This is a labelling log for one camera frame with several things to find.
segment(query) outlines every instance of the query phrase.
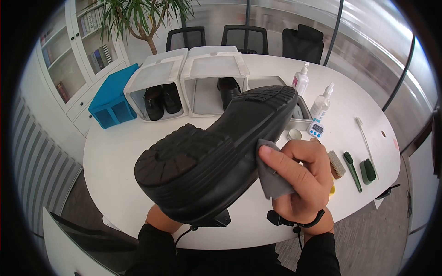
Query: spray bottle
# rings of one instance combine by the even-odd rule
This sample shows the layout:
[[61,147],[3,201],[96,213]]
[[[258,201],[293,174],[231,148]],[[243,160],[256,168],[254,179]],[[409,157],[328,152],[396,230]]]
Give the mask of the spray bottle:
[[315,102],[310,108],[310,114],[313,117],[313,122],[321,122],[322,118],[324,118],[325,113],[330,107],[330,95],[333,92],[333,86],[335,84],[331,83],[324,91],[324,94],[316,97]]

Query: yellow object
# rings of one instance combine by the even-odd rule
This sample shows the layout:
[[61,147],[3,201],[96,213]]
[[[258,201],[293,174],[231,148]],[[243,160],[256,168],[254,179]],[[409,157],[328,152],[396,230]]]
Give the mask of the yellow object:
[[328,194],[328,196],[331,196],[334,193],[335,193],[335,185],[333,184],[333,187],[331,188],[330,193]]

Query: hand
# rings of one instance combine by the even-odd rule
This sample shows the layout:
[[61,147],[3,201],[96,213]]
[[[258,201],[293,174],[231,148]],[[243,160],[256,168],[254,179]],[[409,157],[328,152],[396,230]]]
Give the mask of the hand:
[[327,205],[333,186],[325,147],[317,142],[290,140],[281,152],[261,146],[258,154],[297,192],[273,199],[273,209],[286,220],[302,224],[312,222],[318,211]]
[[146,223],[152,225],[158,230],[168,232],[170,234],[175,233],[183,225],[183,223],[179,223],[168,218],[156,204],[152,206],[147,213]]

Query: blue storage box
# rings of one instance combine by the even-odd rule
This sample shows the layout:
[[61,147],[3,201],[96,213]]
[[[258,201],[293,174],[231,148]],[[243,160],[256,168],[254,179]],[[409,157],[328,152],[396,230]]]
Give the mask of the blue storage box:
[[128,104],[123,89],[138,64],[107,76],[89,106],[89,112],[104,129],[135,119],[137,114]]

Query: white oval table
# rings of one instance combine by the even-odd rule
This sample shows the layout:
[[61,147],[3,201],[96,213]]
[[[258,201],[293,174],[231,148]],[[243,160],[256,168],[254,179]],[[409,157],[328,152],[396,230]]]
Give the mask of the white oval table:
[[[288,85],[303,61],[264,55],[243,55],[250,70],[249,78],[279,76]],[[331,107],[322,121],[325,133],[321,143],[327,151],[334,150],[346,167],[342,154],[350,152],[362,185],[356,189],[351,174],[335,180],[336,193],[327,205],[337,222],[361,209],[384,192],[398,177],[400,154],[393,129],[376,102],[356,83],[330,68],[311,64],[309,85],[303,95],[310,107],[317,95],[335,83]],[[355,117],[363,121],[379,180],[370,185],[362,182],[359,163],[369,158]],[[140,154],[167,134],[186,123],[206,129],[217,117],[182,118],[143,122],[140,118],[102,129],[93,121],[84,148],[84,177],[92,200],[100,212],[118,229],[137,238],[153,201],[135,181],[133,167]],[[302,132],[302,139],[311,136]],[[284,131],[277,142],[287,142]],[[189,249],[236,249],[271,244],[295,237],[292,227],[275,226],[266,219],[272,209],[266,200],[259,179],[229,208],[232,222],[224,228],[199,228],[180,240],[178,247]],[[188,230],[184,225],[174,237]]]

